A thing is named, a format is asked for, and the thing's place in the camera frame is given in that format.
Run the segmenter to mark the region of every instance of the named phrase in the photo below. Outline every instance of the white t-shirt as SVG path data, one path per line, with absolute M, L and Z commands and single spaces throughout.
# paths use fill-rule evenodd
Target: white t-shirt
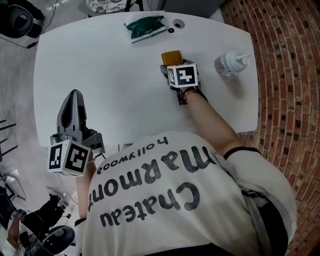
M 210 243 L 236 256 L 259 255 L 241 190 L 214 152 L 203 138 L 172 131 L 107 158 L 92 178 L 87 218 L 77 226 L 77 255 L 147 255 Z M 258 152 L 237 151 L 227 161 L 239 183 L 282 203 L 294 233 L 295 197 L 284 175 Z

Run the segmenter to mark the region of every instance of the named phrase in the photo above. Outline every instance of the black lettering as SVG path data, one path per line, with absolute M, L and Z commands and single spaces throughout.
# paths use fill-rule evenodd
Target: black lettering
M 199 167 L 192 165 L 188 151 L 186 151 L 184 149 L 180 150 L 180 154 L 182 157 L 183 165 L 189 173 L 194 173 L 197 170 L 199 170 Z
M 121 215 L 121 210 L 120 209 L 115 209 L 115 211 L 111 212 L 111 216 L 113 218 L 114 224 L 116 224 L 117 226 L 120 225 L 118 218 Z
M 141 168 L 146 170 L 146 172 L 144 174 L 144 181 L 147 184 L 152 184 L 152 183 L 154 183 L 156 181 L 156 179 L 160 179 L 161 178 L 161 173 L 160 173 L 160 170 L 159 170 L 159 166 L 158 166 L 157 160 L 153 159 L 151 161 L 151 164 L 144 163 L 141 166 Z M 151 172 L 152 169 L 153 169 L 153 172 L 154 172 L 153 176 L 150 175 L 150 172 Z
M 136 156 L 134 155 L 134 152 L 132 152 L 132 153 L 129 155 L 129 160 L 131 160 L 132 158 L 136 158 Z
M 172 207 L 174 207 L 176 210 L 179 211 L 181 207 L 178 204 L 177 200 L 175 199 L 175 196 L 172 193 L 171 189 L 168 189 L 168 196 L 171 201 L 170 204 L 166 202 L 166 199 L 162 194 L 159 195 L 158 200 L 159 200 L 160 206 L 164 209 L 171 209 Z
M 96 195 L 96 190 L 94 189 L 94 190 L 92 190 L 92 199 L 93 199 L 93 201 L 96 203 L 96 202 L 98 202 L 99 200 L 102 200 L 102 199 L 104 199 L 104 192 L 103 192 L 103 190 L 102 190 L 102 185 L 101 184 L 99 184 L 98 185 L 98 190 L 99 190 L 99 197 L 97 198 L 97 195 Z
M 168 145 L 167 137 L 163 137 L 163 141 L 162 141 L 162 142 L 160 141 L 160 139 L 157 139 L 156 142 L 158 142 L 159 145 L 160 145 L 160 144 L 163 144 L 163 143 L 165 143 L 166 145 Z
M 164 162 L 170 170 L 175 171 L 179 169 L 179 166 L 174 163 L 177 157 L 178 153 L 170 151 L 167 155 L 161 157 L 161 161 Z
M 142 208 L 141 203 L 135 202 L 134 206 L 137 207 L 139 211 L 139 215 L 137 216 L 137 218 L 140 218 L 141 220 L 144 221 L 147 215 L 144 213 L 144 209 Z
M 149 214 L 154 214 L 155 211 L 152 209 L 152 206 L 157 202 L 157 198 L 154 196 L 150 196 L 148 199 L 144 199 L 142 201 L 144 207 L 146 208 L 146 211 Z
M 132 172 L 128 171 L 128 173 L 127 173 L 128 180 L 129 180 L 128 184 L 126 183 L 125 177 L 123 175 L 121 175 L 119 177 L 121 186 L 122 186 L 122 188 L 124 190 L 128 190 L 131 187 L 135 187 L 137 185 L 141 185 L 142 184 L 139 169 L 135 169 L 134 175 L 135 175 L 135 180 L 134 180 L 134 176 L 132 175 Z
M 112 192 L 110 192 L 109 190 L 109 184 L 112 184 L 113 186 L 113 190 Z M 104 184 L 104 193 L 108 196 L 108 197 L 112 197 L 114 196 L 118 191 L 118 183 L 115 179 L 109 179 L 105 184 Z
M 91 202 L 91 193 L 89 194 L 89 207 L 88 207 L 88 212 L 90 212 L 91 206 L 94 204 L 93 202 Z
M 208 158 L 207 161 L 205 161 L 205 162 L 202 160 L 201 155 L 200 155 L 200 153 L 199 153 L 199 150 L 198 150 L 198 148 L 197 148 L 196 146 L 193 146 L 193 147 L 191 148 L 191 150 L 192 150 L 192 153 L 193 153 L 193 155 L 194 155 L 195 162 L 196 162 L 196 164 L 198 165 L 198 167 L 199 167 L 200 169 L 205 169 L 205 168 L 207 168 L 207 166 L 208 166 L 210 163 L 212 163 L 212 164 L 214 164 L 214 165 L 216 164 L 216 163 L 212 160 L 212 158 L 209 156 L 208 150 L 207 150 L 207 148 L 206 148 L 205 146 L 202 147 L 202 150 L 203 150 L 204 154 L 205 154 L 206 157 Z
M 120 158 L 119 164 L 120 164 L 121 162 L 125 162 L 125 161 L 127 161 L 127 160 L 128 160 L 128 157 L 127 157 L 127 156 L 123 156 L 123 157 Z
M 124 213 L 125 216 L 131 215 L 131 217 L 125 219 L 126 222 L 132 222 L 135 219 L 136 211 L 135 211 L 135 208 L 133 208 L 131 205 L 126 205 L 125 207 L 123 207 L 122 210 L 123 211 L 128 210 L 127 212 Z
M 100 215 L 100 220 L 101 220 L 102 226 L 103 226 L 104 228 L 107 226 L 107 223 L 106 223 L 105 218 L 107 219 L 107 221 L 108 221 L 108 223 L 109 223 L 110 226 L 113 226 L 113 225 L 114 225 L 110 214 L 104 213 L 104 214 L 101 214 L 101 215 Z
M 155 144 L 151 143 L 151 144 L 149 144 L 148 146 L 146 146 L 145 148 L 146 148 L 147 150 L 152 150 L 154 147 L 155 147 Z
M 193 202 L 186 202 L 184 204 L 184 208 L 187 211 L 192 211 L 192 210 L 196 209 L 200 203 L 199 191 L 194 184 L 192 184 L 190 182 L 184 182 L 180 186 L 178 186 L 178 188 L 176 189 L 175 192 L 177 194 L 180 194 L 184 189 L 190 189 L 192 196 L 193 196 Z
M 113 161 L 111 162 L 111 166 L 114 167 L 114 166 L 117 165 L 117 163 L 118 163 L 118 160 L 113 160 Z
M 104 169 L 104 170 L 107 170 L 109 167 L 110 167 L 110 164 L 107 163 L 107 164 L 103 167 L 103 169 Z

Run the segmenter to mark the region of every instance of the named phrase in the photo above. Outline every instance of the sleeve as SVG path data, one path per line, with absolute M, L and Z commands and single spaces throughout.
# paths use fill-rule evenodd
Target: sleeve
M 81 218 L 74 223 L 74 227 L 76 228 L 76 231 L 75 231 L 76 256 L 82 256 L 82 246 L 83 246 L 83 240 L 84 240 L 86 220 L 87 220 L 86 218 Z
M 234 165 L 240 186 L 275 199 L 271 202 L 278 209 L 283 222 L 285 219 L 289 221 L 290 227 L 286 229 L 290 242 L 297 229 L 297 207 L 294 193 L 283 173 L 252 147 L 233 148 L 224 158 Z
M 24 256 L 25 248 L 19 243 L 18 248 L 15 249 L 6 239 L 2 247 L 2 253 L 4 256 Z

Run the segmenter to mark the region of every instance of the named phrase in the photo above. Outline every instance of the wrist strap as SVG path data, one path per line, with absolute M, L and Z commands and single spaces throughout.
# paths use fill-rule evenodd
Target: wrist strap
M 189 87 L 187 88 L 183 93 L 182 93 L 182 96 L 183 96 L 183 99 L 186 103 L 187 102 L 187 96 L 191 93 L 197 93 L 199 95 L 201 95 L 206 101 L 208 101 L 208 99 L 206 98 L 206 96 L 202 93 L 202 91 L 200 91 L 197 87 Z

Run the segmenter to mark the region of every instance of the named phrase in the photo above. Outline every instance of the black sleeve cuff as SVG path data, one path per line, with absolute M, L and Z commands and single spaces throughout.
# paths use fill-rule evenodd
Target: black sleeve cuff
M 78 226 L 81 222 L 84 222 L 87 218 L 80 218 L 78 220 L 75 221 L 74 226 Z
M 224 157 L 225 160 L 227 160 L 227 158 L 230 157 L 230 155 L 232 155 L 234 152 L 237 152 L 237 151 L 240 151 L 240 150 L 258 152 L 261 155 L 259 150 L 254 148 L 254 147 L 238 146 L 238 147 L 234 147 L 234 148 L 230 149 L 227 153 L 224 154 L 223 157 Z

